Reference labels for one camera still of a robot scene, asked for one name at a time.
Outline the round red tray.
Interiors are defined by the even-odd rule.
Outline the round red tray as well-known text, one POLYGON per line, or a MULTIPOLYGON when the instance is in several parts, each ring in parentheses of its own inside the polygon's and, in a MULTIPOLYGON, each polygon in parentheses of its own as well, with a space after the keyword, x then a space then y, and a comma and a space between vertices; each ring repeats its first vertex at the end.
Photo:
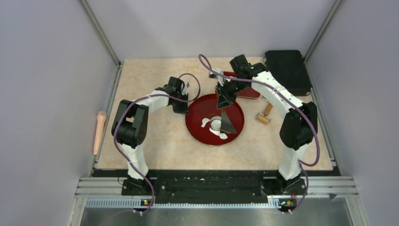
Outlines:
POLYGON ((189 133, 199 142, 207 145, 225 145, 235 140, 243 130, 245 120, 244 113, 238 103, 225 108, 229 120, 236 130, 235 134, 227 134, 226 139, 222 139, 210 131, 207 123, 202 127, 204 118, 211 119, 221 116, 221 111, 216 109, 217 99, 215 94, 207 94, 199 97, 188 107, 189 114, 185 116, 185 124, 189 133))

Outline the metal ring cutter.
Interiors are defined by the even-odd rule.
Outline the metal ring cutter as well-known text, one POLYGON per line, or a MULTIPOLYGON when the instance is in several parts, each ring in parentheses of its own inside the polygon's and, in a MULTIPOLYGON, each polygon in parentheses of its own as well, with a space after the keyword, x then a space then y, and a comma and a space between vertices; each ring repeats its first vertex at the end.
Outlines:
POLYGON ((221 130, 222 119, 221 116, 214 116, 209 121, 210 128, 214 131, 221 130))

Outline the wooden roller tool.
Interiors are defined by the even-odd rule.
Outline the wooden roller tool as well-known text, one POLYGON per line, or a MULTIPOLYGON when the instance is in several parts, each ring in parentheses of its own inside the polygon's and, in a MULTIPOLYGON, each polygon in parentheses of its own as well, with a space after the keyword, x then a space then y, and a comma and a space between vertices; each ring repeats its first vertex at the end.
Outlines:
POLYGON ((265 110, 263 112, 259 112, 257 114, 256 119, 259 122, 267 125, 271 121, 271 119, 269 117, 269 114, 270 114, 270 112, 271 112, 271 110, 273 108, 273 105, 265 97, 262 97, 262 100, 265 101, 267 103, 267 105, 266 105, 265 110))

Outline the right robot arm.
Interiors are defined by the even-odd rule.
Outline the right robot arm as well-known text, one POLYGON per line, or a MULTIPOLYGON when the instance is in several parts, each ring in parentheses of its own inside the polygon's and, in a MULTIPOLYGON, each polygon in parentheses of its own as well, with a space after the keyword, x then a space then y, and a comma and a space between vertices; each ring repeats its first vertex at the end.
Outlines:
POLYGON ((239 92, 252 88, 282 115, 279 136, 285 148, 273 188, 288 194, 299 184, 303 166, 313 167, 319 162, 317 107, 313 102, 305 103, 290 93, 262 63, 251 64, 244 55, 239 55, 230 61, 230 65, 235 76, 209 68, 209 75, 218 80, 215 87, 217 109, 231 106, 239 92))

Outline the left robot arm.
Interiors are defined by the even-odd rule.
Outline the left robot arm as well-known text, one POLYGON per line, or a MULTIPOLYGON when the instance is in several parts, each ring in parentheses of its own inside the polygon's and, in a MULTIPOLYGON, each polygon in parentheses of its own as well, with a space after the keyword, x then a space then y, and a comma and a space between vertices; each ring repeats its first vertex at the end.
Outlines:
POLYGON ((143 142, 147 136, 149 115, 158 109, 171 106, 173 112, 187 115, 189 82, 170 77, 163 87, 152 93, 129 101, 120 101, 114 122, 112 136, 115 147, 128 164, 127 181, 139 194, 150 191, 147 178, 149 168, 145 162, 143 142))

